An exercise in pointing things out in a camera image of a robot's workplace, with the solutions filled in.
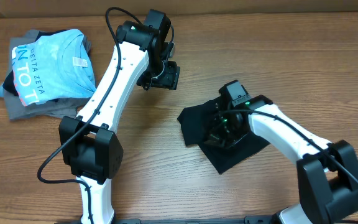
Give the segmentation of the black t-shirt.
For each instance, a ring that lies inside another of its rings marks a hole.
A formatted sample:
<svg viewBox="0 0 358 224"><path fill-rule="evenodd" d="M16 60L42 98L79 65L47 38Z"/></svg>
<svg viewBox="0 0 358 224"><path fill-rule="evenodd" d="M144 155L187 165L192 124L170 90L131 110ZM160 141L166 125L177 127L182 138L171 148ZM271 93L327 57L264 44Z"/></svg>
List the black t-shirt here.
<svg viewBox="0 0 358 224"><path fill-rule="evenodd" d="M219 100L209 100L201 105L186 107L180 113L178 121L186 146L197 144L212 163L219 174L224 173L248 157L260 152L269 142L253 133L248 133L230 149L212 146L207 140L207 123L210 117L218 111Z"/></svg>

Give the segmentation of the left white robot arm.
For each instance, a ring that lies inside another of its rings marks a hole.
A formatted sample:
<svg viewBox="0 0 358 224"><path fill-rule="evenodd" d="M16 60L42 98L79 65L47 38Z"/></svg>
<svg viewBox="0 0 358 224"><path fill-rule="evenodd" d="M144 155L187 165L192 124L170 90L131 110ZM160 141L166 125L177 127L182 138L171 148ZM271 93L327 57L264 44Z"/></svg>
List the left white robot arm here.
<svg viewBox="0 0 358 224"><path fill-rule="evenodd" d="M83 214L79 223L113 223L111 182L123 148L116 132L122 111L138 85L145 90L176 90L180 68L170 60L173 31L169 19L126 21L113 33L114 53L95 93L75 118L59 126L63 161L80 186Z"/></svg>

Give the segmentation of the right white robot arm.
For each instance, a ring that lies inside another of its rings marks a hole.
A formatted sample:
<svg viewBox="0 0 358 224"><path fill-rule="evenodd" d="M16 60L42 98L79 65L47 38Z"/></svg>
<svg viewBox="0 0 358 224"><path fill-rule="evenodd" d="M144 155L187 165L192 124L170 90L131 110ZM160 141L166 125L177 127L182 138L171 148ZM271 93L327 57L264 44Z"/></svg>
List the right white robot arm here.
<svg viewBox="0 0 358 224"><path fill-rule="evenodd" d="M269 223L351 223L358 212L358 158L352 145L306 130L264 95L216 98L204 104L206 143L230 151L242 140L259 151L267 141L296 167L299 202Z"/></svg>

